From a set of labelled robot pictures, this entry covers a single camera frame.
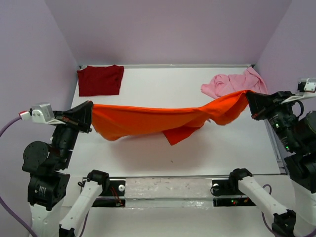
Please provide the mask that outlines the orange t-shirt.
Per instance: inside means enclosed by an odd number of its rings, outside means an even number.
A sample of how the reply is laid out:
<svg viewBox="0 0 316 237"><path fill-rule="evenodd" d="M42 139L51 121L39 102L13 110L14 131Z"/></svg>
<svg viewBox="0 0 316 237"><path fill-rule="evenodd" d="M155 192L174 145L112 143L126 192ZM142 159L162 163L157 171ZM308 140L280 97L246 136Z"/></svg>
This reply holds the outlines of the orange t-shirt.
<svg viewBox="0 0 316 237"><path fill-rule="evenodd" d="M170 145L190 137L212 120L227 125L237 119L248 105L247 90L230 93L200 107L146 108L95 104L92 125L108 141L126 136L163 133Z"/></svg>

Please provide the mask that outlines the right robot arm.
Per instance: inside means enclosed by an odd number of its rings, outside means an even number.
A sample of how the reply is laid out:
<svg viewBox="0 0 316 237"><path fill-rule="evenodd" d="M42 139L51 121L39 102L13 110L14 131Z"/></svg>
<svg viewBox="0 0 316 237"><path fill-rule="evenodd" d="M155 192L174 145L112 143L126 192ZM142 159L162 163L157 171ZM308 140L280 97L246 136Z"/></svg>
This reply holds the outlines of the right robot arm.
<svg viewBox="0 0 316 237"><path fill-rule="evenodd" d="M316 113L294 114L295 103L315 98L316 91L293 94L279 91L271 95L239 91L230 95L234 107L249 105L252 118L266 120L283 147L286 175L276 184L259 185L245 168L233 170L227 181L231 193L241 193L257 206L267 229L276 237L314 237L316 235Z"/></svg>

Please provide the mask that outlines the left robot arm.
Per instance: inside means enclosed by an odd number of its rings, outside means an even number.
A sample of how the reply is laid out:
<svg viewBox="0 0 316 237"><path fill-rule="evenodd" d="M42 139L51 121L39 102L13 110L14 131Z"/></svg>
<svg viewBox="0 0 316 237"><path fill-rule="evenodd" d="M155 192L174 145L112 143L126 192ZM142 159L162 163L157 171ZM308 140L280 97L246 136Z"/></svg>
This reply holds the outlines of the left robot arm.
<svg viewBox="0 0 316 237"><path fill-rule="evenodd" d="M109 190L109 174L88 173L83 190L63 220L60 211L70 175L67 169L79 133L92 131L93 102L86 101L67 111L54 111L49 103L38 103L20 113L23 120L55 127L51 142L34 141L23 152L22 170L30 174L28 203L32 214L32 237L76 237L94 201Z"/></svg>

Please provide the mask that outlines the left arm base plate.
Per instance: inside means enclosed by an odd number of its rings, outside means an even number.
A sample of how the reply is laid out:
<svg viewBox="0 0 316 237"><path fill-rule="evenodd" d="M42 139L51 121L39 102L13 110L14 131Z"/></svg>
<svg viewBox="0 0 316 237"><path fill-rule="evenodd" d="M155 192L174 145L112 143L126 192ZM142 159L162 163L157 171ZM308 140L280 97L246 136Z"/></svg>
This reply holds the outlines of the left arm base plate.
<svg viewBox="0 0 316 237"><path fill-rule="evenodd" d="M90 176L78 182L81 188L76 202L87 207L124 207L125 186L122 182L111 182L108 176Z"/></svg>

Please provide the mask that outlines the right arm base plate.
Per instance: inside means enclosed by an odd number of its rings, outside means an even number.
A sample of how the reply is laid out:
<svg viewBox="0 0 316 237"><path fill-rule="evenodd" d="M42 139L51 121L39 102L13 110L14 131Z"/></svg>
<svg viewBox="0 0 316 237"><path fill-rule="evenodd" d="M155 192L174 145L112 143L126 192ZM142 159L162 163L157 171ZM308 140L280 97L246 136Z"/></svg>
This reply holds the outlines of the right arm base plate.
<svg viewBox="0 0 316 237"><path fill-rule="evenodd" d="M214 207L256 206L247 195L234 190L228 179L212 180L210 193L213 195Z"/></svg>

